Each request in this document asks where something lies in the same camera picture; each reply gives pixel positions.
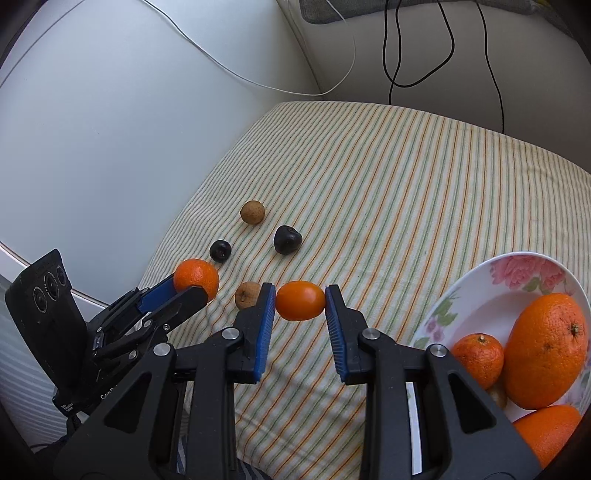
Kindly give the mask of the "mandarin with stem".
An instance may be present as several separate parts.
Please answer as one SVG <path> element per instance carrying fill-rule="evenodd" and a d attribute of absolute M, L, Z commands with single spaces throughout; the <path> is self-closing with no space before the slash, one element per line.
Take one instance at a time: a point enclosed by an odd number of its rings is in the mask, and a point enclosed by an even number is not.
<path fill-rule="evenodd" d="M 186 259 L 174 271 L 173 286 L 177 292 L 189 287 L 201 287 L 207 293 L 208 301 L 212 301 L 219 288 L 217 270 L 208 262 L 201 259 Z"/>

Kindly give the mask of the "small brown kiwi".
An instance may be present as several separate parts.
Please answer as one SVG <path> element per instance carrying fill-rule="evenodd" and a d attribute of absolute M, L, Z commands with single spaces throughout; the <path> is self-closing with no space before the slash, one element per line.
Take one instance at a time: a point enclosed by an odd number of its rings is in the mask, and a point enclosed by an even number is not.
<path fill-rule="evenodd" d="M 256 282 L 243 282 L 235 291 L 235 305 L 239 310 L 256 305 L 262 287 Z"/>

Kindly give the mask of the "mandarin orange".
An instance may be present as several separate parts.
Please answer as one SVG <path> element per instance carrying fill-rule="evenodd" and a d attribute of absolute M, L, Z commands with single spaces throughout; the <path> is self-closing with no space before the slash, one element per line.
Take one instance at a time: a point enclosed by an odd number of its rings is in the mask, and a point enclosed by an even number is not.
<path fill-rule="evenodd" d="M 501 376 L 504 348 L 491 335 L 464 336 L 452 347 L 452 354 L 484 390 L 491 388 Z"/>

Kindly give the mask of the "medium orange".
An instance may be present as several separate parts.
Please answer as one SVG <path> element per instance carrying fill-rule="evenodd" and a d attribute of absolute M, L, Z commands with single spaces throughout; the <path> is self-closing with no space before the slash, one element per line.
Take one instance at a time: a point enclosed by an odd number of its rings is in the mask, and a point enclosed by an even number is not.
<path fill-rule="evenodd" d="M 581 415 L 573 406 L 553 405 L 521 417 L 513 422 L 513 426 L 545 468 L 567 443 L 580 421 Z"/>

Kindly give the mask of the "small dark plum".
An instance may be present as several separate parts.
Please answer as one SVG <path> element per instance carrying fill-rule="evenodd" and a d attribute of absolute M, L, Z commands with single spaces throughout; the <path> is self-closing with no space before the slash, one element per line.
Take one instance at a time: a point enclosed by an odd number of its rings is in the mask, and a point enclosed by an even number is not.
<path fill-rule="evenodd" d="M 215 240 L 211 247 L 209 247 L 209 255 L 216 263 L 224 263 L 228 261 L 232 253 L 232 247 L 228 241 L 219 239 Z"/>

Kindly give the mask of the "small mandarin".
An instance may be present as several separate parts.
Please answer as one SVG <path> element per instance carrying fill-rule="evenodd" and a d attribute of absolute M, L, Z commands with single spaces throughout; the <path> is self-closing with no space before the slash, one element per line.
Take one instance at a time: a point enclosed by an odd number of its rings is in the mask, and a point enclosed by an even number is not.
<path fill-rule="evenodd" d="M 276 311 L 287 321 L 307 321 L 325 310 L 325 292 L 308 281 L 291 281 L 276 293 Z"/>

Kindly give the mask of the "large orange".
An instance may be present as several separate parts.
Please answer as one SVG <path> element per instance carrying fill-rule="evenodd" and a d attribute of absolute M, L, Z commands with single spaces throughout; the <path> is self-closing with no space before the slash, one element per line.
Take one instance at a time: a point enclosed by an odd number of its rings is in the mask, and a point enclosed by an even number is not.
<path fill-rule="evenodd" d="M 524 410 L 559 400 L 582 370 L 587 352 L 585 315 L 569 295 L 536 298 L 519 315 L 505 346 L 503 382 Z"/>

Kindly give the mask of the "small brown round fruit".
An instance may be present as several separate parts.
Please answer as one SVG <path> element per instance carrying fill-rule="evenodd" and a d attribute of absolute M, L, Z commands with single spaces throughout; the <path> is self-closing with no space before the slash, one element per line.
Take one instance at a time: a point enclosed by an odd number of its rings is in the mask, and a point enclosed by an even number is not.
<path fill-rule="evenodd" d="M 239 215 L 246 224 L 257 225 L 266 217 L 266 208 L 259 201 L 249 200 L 243 204 Z"/>

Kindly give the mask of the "green kiwi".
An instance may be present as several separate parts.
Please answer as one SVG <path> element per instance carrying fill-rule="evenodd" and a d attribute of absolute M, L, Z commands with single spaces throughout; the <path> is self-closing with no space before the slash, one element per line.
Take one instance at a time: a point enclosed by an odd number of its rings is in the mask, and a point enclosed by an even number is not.
<path fill-rule="evenodd" d="M 491 386 L 487 392 L 500 409 L 504 410 L 507 407 L 508 397 L 500 384 Z"/>

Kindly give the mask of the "floral white plate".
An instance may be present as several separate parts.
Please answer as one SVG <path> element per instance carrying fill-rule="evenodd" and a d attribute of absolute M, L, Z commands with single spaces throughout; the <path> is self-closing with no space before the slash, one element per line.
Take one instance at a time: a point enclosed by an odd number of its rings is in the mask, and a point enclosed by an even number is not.
<path fill-rule="evenodd" d="M 564 293 L 590 317 L 588 297 L 578 279 L 559 261 L 541 253 L 498 255 L 457 280 L 428 311 L 409 344 L 453 347 L 461 338 L 484 333 L 505 344 L 522 311 L 536 298 Z"/>

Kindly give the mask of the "striped tablecloth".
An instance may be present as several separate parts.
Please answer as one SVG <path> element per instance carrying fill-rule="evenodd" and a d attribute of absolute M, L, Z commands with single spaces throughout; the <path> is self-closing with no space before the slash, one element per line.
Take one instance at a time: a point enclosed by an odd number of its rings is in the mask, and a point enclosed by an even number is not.
<path fill-rule="evenodd" d="M 266 208 L 262 223 L 239 215 Z M 281 225 L 303 236 L 274 250 Z M 590 284 L 590 176 L 543 148 L 404 107 L 288 102 L 256 121 L 172 222 L 141 279 L 152 286 L 211 244 L 232 253 L 207 308 L 171 334 L 185 347 L 235 318 L 243 282 L 337 284 L 370 326 L 409 345 L 466 272 L 501 254 L 559 261 Z"/>

